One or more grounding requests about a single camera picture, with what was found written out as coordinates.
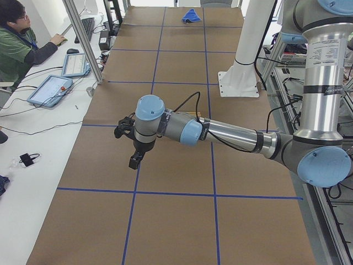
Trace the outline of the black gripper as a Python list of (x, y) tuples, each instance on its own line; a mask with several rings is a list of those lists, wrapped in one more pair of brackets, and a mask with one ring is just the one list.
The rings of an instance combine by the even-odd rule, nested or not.
[(141, 161), (143, 160), (145, 153), (153, 149), (153, 142), (144, 143), (135, 140), (133, 142), (135, 153), (130, 157), (129, 168), (138, 169)]

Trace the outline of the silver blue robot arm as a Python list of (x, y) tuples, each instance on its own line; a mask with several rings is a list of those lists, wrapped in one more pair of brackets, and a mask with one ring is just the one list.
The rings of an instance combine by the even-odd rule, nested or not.
[(199, 141), (226, 145), (274, 160), (301, 180), (328, 188), (343, 181), (352, 161), (337, 131), (344, 92), (344, 57), (352, 32), (351, 1), (285, 1), (285, 42), (307, 43), (299, 128), (293, 134), (265, 130), (265, 92), (256, 86), (254, 64), (274, 12), (274, 1), (251, 1), (234, 62), (211, 88), (205, 117), (168, 109), (148, 94), (137, 102), (123, 131), (133, 141), (129, 166), (137, 169), (158, 137), (194, 146)]

